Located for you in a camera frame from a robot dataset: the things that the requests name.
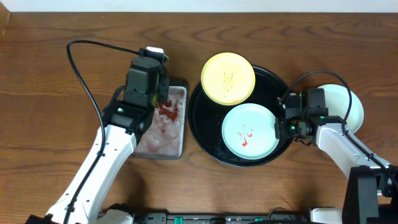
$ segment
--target wire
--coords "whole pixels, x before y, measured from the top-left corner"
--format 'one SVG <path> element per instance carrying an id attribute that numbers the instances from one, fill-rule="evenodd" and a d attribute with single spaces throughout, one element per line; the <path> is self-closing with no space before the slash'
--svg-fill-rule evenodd
<path id="1" fill-rule="evenodd" d="M 66 212 L 66 214 L 65 214 L 65 218 L 64 218 L 64 220 L 63 220 L 63 224 L 67 224 L 67 223 L 68 223 L 68 221 L 69 221 L 69 216 L 70 216 L 70 213 L 71 213 L 72 210 L 73 210 L 73 207 L 74 207 L 74 205 L 75 205 L 75 201 L 77 200 L 77 196 L 79 195 L 79 193 L 80 193 L 81 189 L 83 188 L 85 182 L 87 181 L 88 177 L 90 176 L 91 172 L 93 171 L 95 165 L 98 163 L 99 159 L 101 158 L 101 156 L 102 156 L 102 154 L 103 154 L 103 152 L 104 152 L 104 147 L 105 147 L 105 127 L 104 127 L 104 124 L 103 124 L 103 122 L 102 122 L 102 117 L 101 117 L 100 109 L 98 108 L 98 105 L 97 105 L 96 101 L 94 100 L 93 95 L 92 95 L 91 92 L 89 91 L 89 89 L 88 89 L 86 83 L 84 82 L 84 80 L 83 80 L 83 78 L 81 77 L 79 71 L 77 70 L 76 65 L 75 65 L 75 62 L 73 61 L 73 58 L 72 58 L 72 54 L 71 54 L 71 52 L 70 52 L 70 46 L 71 46 L 72 44 L 77 44 L 77 43 L 81 43 L 81 44 L 94 44 L 94 45 L 99 45 L 99 46 L 103 46 L 103 47 L 107 47 L 107 48 L 111 48 L 111 49 L 115 49 L 115 50 L 121 50 L 121 51 L 124 51 L 124 52 L 130 52 L 130 53 L 133 53 L 133 54 L 139 54 L 138 52 L 133 51 L 133 50 L 124 49 L 124 48 L 121 48 L 121 47 L 116 47 L 116 46 L 113 46 L 113 45 L 104 44 L 104 43 L 97 42 L 97 41 L 92 41 L 92 40 L 72 40 L 72 41 L 69 42 L 68 45 L 67 45 L 67 53 L 68 53 L 68 58 L 69 58 L 70 65 L 72 66 L 73 71 L 76 73 L 77 79 L 79 79 L 81 85 L 83 86 L 83 88 L 85 89 L 85 91 L 86 91 L 88 97 L 90 98 L 90 100 L 91 100 L 91 102 L 92 102 L 92 104 L 93 104 L 93 106 L 94 106 L 94 109 L 95 109 L 95 111 L 96 111 L 96 114 L 97 114 L 97 116 L 98 116 L 99 123 L 100 123 L 100 125 L 101 125 L 101 136 L 102 136 L 102 141 L 101 141 L 101 147 L 100 147 L 100 149 L 99 149 L 99 152 L 97 153 L 97 157 L 95 158 L 94 162 L 92 163 L 92 165 L 91 165 L 90 168 L 88 169 L 88 171 L 87 171 L 86 175 L 84 176 L 84 178 L 81 180 L 79 186 L 77 187 L 77 189 L 76 189 L 76 191 L 75 191 L 75 194 L 73 194 L 73 197 L 72 197 L 72 199 L 70 200 L 70 203 L 69 203 L 69 205 L 68 205 L 67 212 Z"/>
<path id="2" fill-rule="evenodd" d="M 343 134 L 348 138 L 349 141 L 351 141 L 351 143 L 353 143 L 361 152 L 363 152 L 363 154 L 365 154 L 365 156 L 368 157 L 368 159 L 372 160 L 375 164 L 377 164 L 380 169 L 386 173 L 386 175 L 388 176 L 388 178 L 391 179 L 393 185 L 395 186 L 395 188 L 398 190 L 398 181 L 395 180 L 395 177 L 389 173 L 388 169 L 380 162 L 378 161 L 376 158 L 374 158 L 374 153 L 369 153 L 367 150 L 365 150 L 362 146 L 360 146 L 350 135 L 349 135 L 349 131 L 345 129 L 345 124 L 347 122 L 347 118 L 349 115 L 349 112 L 351 111 L 351 105 L 353 103 L 353 98 L 351 96 L 351 90 L 348 86 L 348 84 L 345 82 L 345 80 L 343 79 L 343 77 L 341 77 L 340 75 L 338 75 L 337 73 L 328 71 L 328 70 L 317 70 L 317 71 L 313 71 L 313 72 L 308 72 L 307 74 L 302 75 L 300 78 L 296 79 L 296 81 L 293 82 L 293 84 L 290 86 L 290 88 L 285 92 L 285 94 L 282 96 L 282 100 L 281 102 L 284 103 L 287 95 L 289 95 L 289 93 L 292 91 L 292 88 L 297 84 L 297 82 L 299 82 L 300 80 L 302 80 L 303 78 L 314 74 L 314 73 L 328 73 L 330 75 L 333 75 L 334 77 L 338 78 L 346 87 L 347 92 L 348 92 L 348 97 L 349 97 L 349 103 L 348 103 L 348 108 L 347 108 L 347 112 L 346 115 L 344 116 L 343 119 L 343 123 L 341 124 L 341 129 L 343 130 Z"/>
<path id="3" fill-rule="evenodd" d="M 305 143 L 303 140 L 299 139 L 298 137 L 296 137 L 296 138 L 294 139 L 294 141 L 295 141 L 295 142 L 299 142 L 299 143 L 303 144 L 304 146 L 311 146 L 311 145 L 312 145 L 312 142 L 311 142 L 311 141 Z"/>
<path id="4" fill-rule="evenodd" d="M 272 215 L 272 214 L 274 213 L 274 211 L 277 210 L 277 209 L 283 210 L 283 211 L 286 211 L 286 212 L 287 212 L 287 210 L 286 210 L 285 208 L 276 207 L 276 208 L 272 209 L 271 212 L 268 214 L 268 220 L 271 220 L 271 215 Z"/>
<path id="5" fill-rule="evenodd" d="M 117 98 L 119 97 L 120 93 L 122 91 L 126 91 L 127 86 L 123 85 L 123 86 L 119 86 L 113 93 L 111 102 L 115 102 L 117 100 Z"/>

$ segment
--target plate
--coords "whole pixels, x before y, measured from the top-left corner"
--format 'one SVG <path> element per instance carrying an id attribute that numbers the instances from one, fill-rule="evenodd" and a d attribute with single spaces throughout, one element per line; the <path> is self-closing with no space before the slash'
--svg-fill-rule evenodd
<path id="1" fill-rule="evenodd" d="M 325 103 L 329 108 L 329 116 L 340 116 L 344 119 L 348 109 L 349 96 L 345 87 L 335 84 L 320 86 L 325 90 Z M 351 91 L 353 104 L 349 112 L 347 125 L 355 133 L 362 125 L 364 119 L 364 110 L 359 98 Z"/>
<path id="2" fill-rule="evenodd" d="M 267 108 L 246 103 L 233 108 L 223 121 L 223 140 L 231 152 L 244 159 L 260 159 L 278 145 L 275 116 Z"/>
<path id="3" fill-rule="evenodd" d="M 221 105 L 242 103 L 253 92 L 255 82 L 251 64 L 234 53 L 213 56 L 201 71 L 203 90 Z"/>
<path id="4" fill-rule="evenodd" d="M 253 66 L 256 84 L 252 94 L 243 103 L 255 103 L 267 108 L 274 116 L 284 115 L 277 100 L 287 90 L 287 85 L 275 73 Z M 201 83 L 193 90 L 188 104 L 188 122 L 199 146 L 216 160 L 232 166 L 252 167 L 266 164 L 280 156 L 293 139 L 280 139 L 275 149 L 260 159 L 245 159 L 231 152 L 224 143 L 221 127 L 225 116 L 234 107 L 221 105 L 210 99 Z"/>

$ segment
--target black mount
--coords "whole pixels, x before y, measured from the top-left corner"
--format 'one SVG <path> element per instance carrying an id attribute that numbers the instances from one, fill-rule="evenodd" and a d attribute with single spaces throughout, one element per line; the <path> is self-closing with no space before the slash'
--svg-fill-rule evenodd
<path id="1" fill-rule="evenodd" d="M 134 133 L 137 143 L 152 124 L 156 103 L 167 102 L 170 80 L 164 63 L 168 57 L 162 52 L 139 49 L 139 56 L 131 62 L 126 86 L 121 86 L 103 110 L 103 123 Z M 117 100 L 124 91 L 123 100 Z"/>
<path id="2" fill-rule="evenodd" d="M 391 170 L 397 173 L 396 167 Z M 352 167 L 343 206 L 343 223 L 398 223 L 398 192 L 387 180 L 379 169 Z M 392 198 L 390 204 L 379 204 L 378 190 L 383 196 Z"/>
<path id="3" fill-rule="evenodd" d="M 309 139 L 310 142 L 306 145 L 316 145 L 319 126 L 344 122 L 339 116 L 329 116 L 322 88 L 303 90 L 299 95 L 291 93 L 282 101 L 283 99 L 280 100 L 280 106 L 284 106 L 285 115 L 276 118 L 277 139 Z"/>

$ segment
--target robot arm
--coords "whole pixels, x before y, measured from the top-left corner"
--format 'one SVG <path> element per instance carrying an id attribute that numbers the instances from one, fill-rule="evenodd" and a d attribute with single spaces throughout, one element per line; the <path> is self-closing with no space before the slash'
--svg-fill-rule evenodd
<path id="1" fill-rule="evenodd" d="M 116 174 L 124 161 L 134 152 L 141 136 L 152 124 L 154 106 L 165 103 L 169 94 L 169 78 L 164 63 L 168 57 L 162 49 L 140 49 L 130 66 L 126 86 L 115 91 L 109 105 L 103 110 L 105 127 L 104 151 L 90 176 L 80 190 L 70 213 L 68 223 L 132 224 L 133 216 L 120 210 L 108 210 L 97 221 L 98 213 Z M 117 100 L 124 90 L 123 100 Z M 30 216 L 26 223 L 63 223 L 70 201 L 93 161 L 102 142 L 101 128 L 94 144 L 75 178 L 45 218 Z"/>
<path id="2" fill-rule="evenodd" d="M 348 134 L 368 153 L 374 154 L 351 131 Z M 340 123 L 328 123 L 318 127 L 316 145 L 333 159 L 347 179 L 352 167 L 368 166 L 371 169 L 380 168 L 344 136 Z M 374 157 L 384 164 L 386 168 L 389 167 L 389 162 L 375 154 Z"/>
<path id="3" fill-rule="evenodd" d="M 339 116 L 328 115 L 324 90 L 305 90 L 299 95 L 291 93 L 281 106 L 285 115 L 276 119 L 276 137 L 295 138 L 304 143 L 303 139 L 309 141 L 306 145 L 318 146 L 348 178 L 343 209 L 313 209 L 311 221 L 327 224 L 398 223 L 398 193 L 393 184 L 397 169 L 367 148 L 347 125 L 347 132 L 343 132 L 344 121 Z M 379 205 L 377 195 L 391 197 L 391 204 Z"/>
<path id="4" fill-rule="evenodd" d="M 75 202 L 75 208 L 69 218 L 69 223 L 95 223 L 101 205 L 108 193 L 111 184 L 119 172 L 124 161 L 134 152 L 137 146 L 136 137 L 133 134 L 127 134 L 124 128 L 114 125 L 107 125 L 106 145 L 102 158 L 91 172 L 85 185 Z M 46 216 L 52 217 L 55 223 L 62 223 L 67 212 L 72 195 L 75 193 L 84 175 L 87 173 L 90 165 L 95 160 L 101 144 L 101 129 L 97 131 L 97 137 L 88 153 L 85 161 L 81 165 L 75 178 L 69 187 L 62 194 L 60 199 L 47 212 Z"/>

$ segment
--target white plate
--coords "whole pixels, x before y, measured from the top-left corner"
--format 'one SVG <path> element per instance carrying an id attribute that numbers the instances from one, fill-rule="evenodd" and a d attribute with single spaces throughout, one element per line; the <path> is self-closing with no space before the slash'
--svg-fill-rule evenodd
<path id="1" fill-rule="evenodd" d="M 345 87 L 335 84 L 320 86 L 325 90 L 326 107 L 329 108 L 329 116 L 340 116 L 344 119 L 348 109 L 349 96 Z M 353 104 L 349 112 L 347 125 L 355 133 L 362 125 L 364 110 L 359 98 L 351 91 Z"/>
<path id="2" fill-rule="evenodd" d="M 231 152 L 244 159 L 260 159 L 278 145 L 275 116 L 267 108 L 246 103 L 233 108 L 223 121 L 223 140 Z"/>

